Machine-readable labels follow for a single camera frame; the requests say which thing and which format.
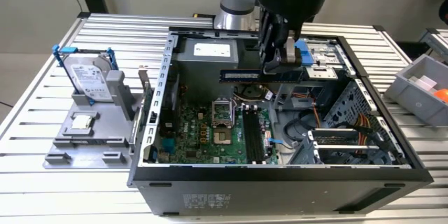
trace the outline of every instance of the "open computer tower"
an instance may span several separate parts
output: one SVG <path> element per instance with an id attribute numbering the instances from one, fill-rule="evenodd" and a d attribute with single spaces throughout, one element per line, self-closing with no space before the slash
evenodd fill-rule
<path id="1" fill-rule="evenodd" d="M 366 214 L 433 182 L 345 37 L 266 74 L 258 34 L 171 28 L 130 186 L 157 215 Z"/>

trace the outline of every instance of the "sticker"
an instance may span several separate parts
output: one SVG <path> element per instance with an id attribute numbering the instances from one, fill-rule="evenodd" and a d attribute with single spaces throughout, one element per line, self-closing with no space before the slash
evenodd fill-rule
<path id="1" fill-rule="evenodd" d="M 274 93 L 271 91 L 269 91 L 266 94 L 267 95 L 265 96 L 265 99 L 267 99 L 270 101 L 271 98 L 273 98 Z"/>
<path id="2" fill-rule="evenodd" d="M 231 57 L 231 45 L 198 43 L 194 55 Z"/>
<path id="3" fill-rule="evenodd" d="M 258 73 L 227 73 L 225 74 L 226 79 L 258 79 Z"/>
<path id="4" fill-rule="evenodd" d="M 101 68 L 94 65 L 82 64 L 74 64 L 71 68 L 85 94 L 95 101 L 111 101 L 113 96 Z"/>
<path id="5" fill-rule="evenodd" d="M 185 204 L 189 209 L 229 208 L 231 194 L 185 194 Z"/>

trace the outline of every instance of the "gray plastic tray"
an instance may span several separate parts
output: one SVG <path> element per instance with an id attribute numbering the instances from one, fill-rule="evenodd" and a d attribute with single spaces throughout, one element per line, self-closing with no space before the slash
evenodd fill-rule
<path id="1" fill-rule="evenodd" d="M 423 75 L 438 82 L 434 87 L 437 90 L 448 89 L 448 67 L 430 56 L 422 55 L 398 72 L 386 96 L 433 126 L 448 126 L 448 104 L 410 80 L 414 76 L 421 78 Z"/>

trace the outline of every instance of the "motherboard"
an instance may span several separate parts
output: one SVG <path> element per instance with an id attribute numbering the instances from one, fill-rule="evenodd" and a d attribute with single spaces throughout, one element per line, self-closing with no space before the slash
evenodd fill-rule
<path id="1" fill-rule="evenodd" d="M 243 108 L 234 108 L 230 113 L 234 125 L 214 125 L 215 119 L 230 120 L 229 108 L 219 105 L 181 106 L 179 129 L 174 139 L 174 148 L 163 148 L 159 153 L 159 162 L 171 164 L 249 164 L 246 127 Z M 267 136 L 273 136 L 271 121 L 267 110 L 258 111 L 258 126 L 251 129 L 263 146 L 263 157 L 267 164 L 278 164 L 275 146 L 271 145 Z"/>

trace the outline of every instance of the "metal slotted table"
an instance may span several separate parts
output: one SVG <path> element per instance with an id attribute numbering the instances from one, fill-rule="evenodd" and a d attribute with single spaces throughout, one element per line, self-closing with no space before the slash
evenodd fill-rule
<path id="1" fill-rule="evenodd" d="M 209 18 L 167 18 L 93 14 L 78 18 L 61 46 L 83 49 L 113 47 L 126 84 L 142 92 L 138 68 L 159 73 L 170 26 L 213 28 Z M 305 34 L 339 35 L 347 41 L 383 93 L 395 73 L 411 62 L 389 34 L 373 26 L 305 24 Z M 0 126 L 0 219 L 2 223 L 73 221 L 94 223 L 161 222 L 361 222 L 447 223 L 448 220 L 448 128 L 426 125 L 406 109 L 386 103 L 435 178 L 426 188 L 397 200 L 367 216 L 302 219 L 303 216 L 218 216 L 162 218 L 151 210 L 137 189 L 127 187 L 127 169 L 43 168 L 73 105 L 70 80 L 50 57 L 18 105 Z"/>

